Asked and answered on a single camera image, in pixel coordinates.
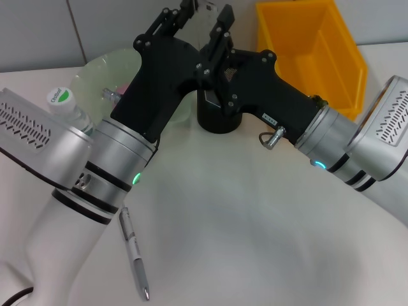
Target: black cylinder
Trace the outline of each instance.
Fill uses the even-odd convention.
[[[242,114],[226,117],[213,91],[197,91],[197,121],[206,131],[214,134],[226,134],[240,126]]]

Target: clear plastic container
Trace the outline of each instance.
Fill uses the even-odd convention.
[[[64,122],[79,129],[90,136],[94,131],[94,125],[81,108],[78,107],[71,90],[66,87],[57,87],[47,95],[50,111],[60,117]]]

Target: yellow plastic bin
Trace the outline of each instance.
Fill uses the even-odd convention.
[[[363,110],[367,66],[335,3],[257,3],[256,9],[258,51],[277,54],[278,75],[354,120]]]

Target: pen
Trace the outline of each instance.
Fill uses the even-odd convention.
[[[133,229],[132,221],[130,219],[129,210],[123,204],[122,210],[119,214],[120,225],[122,226],[123,235],[125,236],[126,244],[129,249],[133,269],[135,271],[140,290],[145,296],[146,301],[150,300],[149,284],[147,282],[145,267],[143,265],[142,257],[140,256],[138,242]]]

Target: plastic lid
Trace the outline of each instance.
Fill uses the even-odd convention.
[[[67,87],[54,88],[47,94],[47,102],[50,111],[56,115],[70,113],[77,105],[72,91]]]

